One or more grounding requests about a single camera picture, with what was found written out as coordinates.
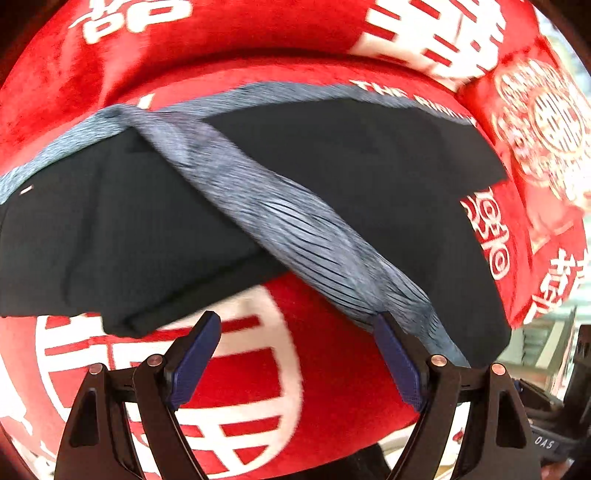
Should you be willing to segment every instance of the black cloth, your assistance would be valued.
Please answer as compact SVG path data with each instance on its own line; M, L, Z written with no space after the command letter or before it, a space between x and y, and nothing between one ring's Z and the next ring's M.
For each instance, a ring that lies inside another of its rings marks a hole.
M98 312L140 338L287 271L132 129L41 170L3 211L2 316Z
M502 352L510 329L459 200L505 170L472 126L343 99L207 121L415 281L473 366ZM37 173L3 211L3 316L98 312L140 337L285 272L132 129Z
M379 445L375 444L353 455L274 480L386 480L390 468Z

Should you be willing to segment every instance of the black device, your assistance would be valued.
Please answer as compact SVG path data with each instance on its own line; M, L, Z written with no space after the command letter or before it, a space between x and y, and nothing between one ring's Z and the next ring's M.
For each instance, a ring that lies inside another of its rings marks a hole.
M403 400L420 413L388 480L433 479L462 402L471 406L453 480L540 480L541 460L572 455L581 460L569 470L568 480L587 478L587 337L579 342L562 403L531 384L515 382L501 364L471 369L429 354L389 313L372 320L376 343ZM164 355L151 355L138 367L108 371L103 364L91 365L66 424L55 479L144 479L124 407L135 402L163 480L207 480L174 412L191 399L220 337L219 317L206 312Z

